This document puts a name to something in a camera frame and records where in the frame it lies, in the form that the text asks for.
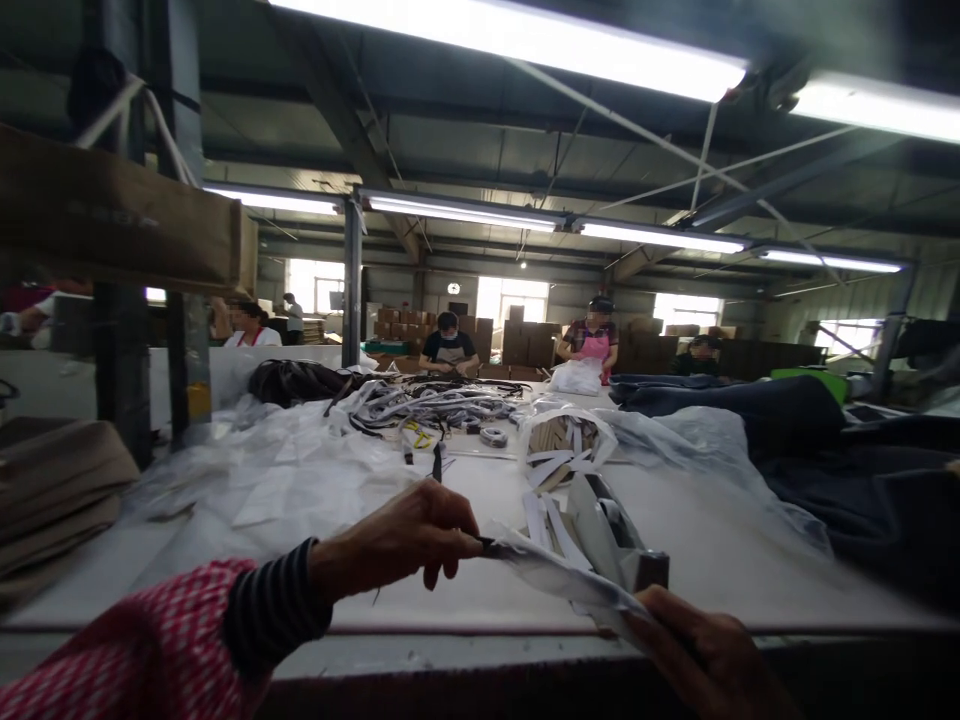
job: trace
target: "dark blue fabric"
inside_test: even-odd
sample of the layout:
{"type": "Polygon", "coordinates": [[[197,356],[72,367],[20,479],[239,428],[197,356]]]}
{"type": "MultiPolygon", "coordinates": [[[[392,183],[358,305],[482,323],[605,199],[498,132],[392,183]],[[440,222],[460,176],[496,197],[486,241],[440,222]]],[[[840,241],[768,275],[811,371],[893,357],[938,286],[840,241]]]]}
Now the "dark blue fabric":
{"type": "Polygon", "coordinates": [[[960,420],[913,415],[845,428],[816,378],[691,390],[639,387],[622,409],[651,417],[731,410],[750,457],[784,501],[826,523],[837,557],[960,613],[960,420]]]}

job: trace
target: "hand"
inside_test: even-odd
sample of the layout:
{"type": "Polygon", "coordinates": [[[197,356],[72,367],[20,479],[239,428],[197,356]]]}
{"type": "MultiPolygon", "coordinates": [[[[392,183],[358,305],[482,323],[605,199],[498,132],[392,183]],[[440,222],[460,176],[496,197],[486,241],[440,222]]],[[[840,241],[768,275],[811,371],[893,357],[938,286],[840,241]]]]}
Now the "hand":
{"type": "Polygon", "coordinates": [[[658,585],[637,599],[666,627],[625,614],[627,624],[649,648],[653,664],[680,699],[701,718],[803,717],[739,620],[704,613],[658,585]],[[706,670],[667,628],[693,641],[706,670]]]}
{"type": "Polygon", "coordinates": [[[479,533],[469,501],[426,478],[342,535],[314,545],[311,582],[320,599],[332,605],[395,583],[422,567],[423,584],[433,590],[441,567],[452,579],[460,560],[483,551],[480,541],[470,537],[479,533]]]}

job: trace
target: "finger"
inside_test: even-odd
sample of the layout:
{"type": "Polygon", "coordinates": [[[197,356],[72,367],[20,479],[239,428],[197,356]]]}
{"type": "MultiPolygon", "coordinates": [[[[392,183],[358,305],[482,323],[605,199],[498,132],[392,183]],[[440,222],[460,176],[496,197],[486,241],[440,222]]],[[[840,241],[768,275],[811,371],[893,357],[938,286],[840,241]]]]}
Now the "finger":
{"type": "Polygon", "coordinates": [[[688,707],[703,715],[701,710],[715,706],[718,689],[670,630],[629,613],[624,613],[624,619],[646,646],[657,670],[688,707]]]}
{"type": "Polygon", "coordinates": [[[457,570],[460,569],[459,560],[446,560],[443,563],[443,574],[447,580],[453,580],[457,576],[457,570]]]}
{"type": "Polygon", "coordinates": [[[451,562],[479,557],[483,543],[459,530],[444,530],[433,525],[420,528],[421,542],[430,562],[451,562]]]}
{"type": "Polygon", "coordinates": [[[470,535],[480,534],[469,500],[439,483],[431,487],[431,492],[434,499],[431,519],[435,525],[444,529],[460,528],[470,535]]]}
{"type": "Polygon", "coordinates": [[[651,585],[637,594],[637,600],[657,620],[688,637],[692,637],[697,628],[710,621],[705,612],[659,585],[651,585]]]}
{"type": "Polygon", "coordinates": [[[440,579],[440,563],[432,562],[423,568],[423,586],[433,592],[437,586],[437,580],[440,579]]]}

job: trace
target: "pink apron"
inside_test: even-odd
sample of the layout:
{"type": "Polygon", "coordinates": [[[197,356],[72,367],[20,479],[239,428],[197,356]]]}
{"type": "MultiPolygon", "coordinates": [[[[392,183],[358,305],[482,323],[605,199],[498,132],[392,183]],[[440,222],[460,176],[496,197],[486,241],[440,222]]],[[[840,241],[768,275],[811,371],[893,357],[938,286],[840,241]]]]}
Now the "pink apron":
{"type": "MultiPolygon", "coordinates": [[[[610,357],[610,338],[606,335],[603,337],[595,338],[587,336],[583,339],[583,347],[580,348],[580,354],[583,357],[595,357],[600,360],[600,362],[605,362],[608,357],[610,357]]],[[[604,370],[603,374],[600,376],[600,382],[604,385],[608,385],[610,379],[610,371],[604,370]]]]}

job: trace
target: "roll of tape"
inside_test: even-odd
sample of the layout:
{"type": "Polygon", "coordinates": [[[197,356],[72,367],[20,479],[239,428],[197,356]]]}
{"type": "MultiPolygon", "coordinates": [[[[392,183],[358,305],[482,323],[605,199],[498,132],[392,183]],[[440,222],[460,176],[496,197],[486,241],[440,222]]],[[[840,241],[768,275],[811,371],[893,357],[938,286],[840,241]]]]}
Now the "roll of tape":
{"type": "Polygon", "coordinates": [[[506,447],[507,434],[497,428],[484,428],[480,431],[480,442],[490,447],[506,447]]]}

